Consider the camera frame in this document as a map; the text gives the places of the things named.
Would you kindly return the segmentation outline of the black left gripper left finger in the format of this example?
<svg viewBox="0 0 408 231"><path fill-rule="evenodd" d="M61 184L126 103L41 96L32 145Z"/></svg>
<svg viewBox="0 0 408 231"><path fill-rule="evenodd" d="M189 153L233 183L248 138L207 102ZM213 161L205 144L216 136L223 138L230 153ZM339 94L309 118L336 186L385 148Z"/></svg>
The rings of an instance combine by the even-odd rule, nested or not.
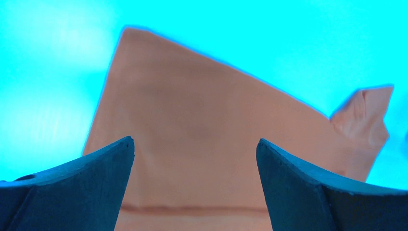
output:
<svg viewBox="0 0 408 231"><path fill-rule="evenodd" d="M126 136L59 166L0 183L3 231L112 231L134 161Z"/></svg>

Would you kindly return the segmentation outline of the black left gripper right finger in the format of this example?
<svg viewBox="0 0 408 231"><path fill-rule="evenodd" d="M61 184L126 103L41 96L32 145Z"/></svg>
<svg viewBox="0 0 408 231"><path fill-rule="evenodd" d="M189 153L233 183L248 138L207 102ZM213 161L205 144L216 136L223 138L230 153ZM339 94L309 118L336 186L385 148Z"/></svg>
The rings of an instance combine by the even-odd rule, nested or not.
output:
<svg viewBox="0 0 408 231"><path fill-rule="evenodd" d="M275 231L405 231L408 193L343 177L260 139L256 161Z"/></svg>

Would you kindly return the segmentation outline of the orange t shirt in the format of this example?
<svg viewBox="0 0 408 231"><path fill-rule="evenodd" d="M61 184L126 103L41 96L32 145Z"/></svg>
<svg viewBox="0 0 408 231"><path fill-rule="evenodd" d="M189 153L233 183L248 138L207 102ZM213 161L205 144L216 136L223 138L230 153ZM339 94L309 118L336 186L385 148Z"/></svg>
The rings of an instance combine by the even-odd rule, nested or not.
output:
<svg viewBox="0 0 408 231"><path fill-rule="evenodd" d="M259 140L364 182L389 136L383 119L393 90L359 89L327 118L248 74L127 27L83 153L134 139L117 231L274 231Z"/></svg>

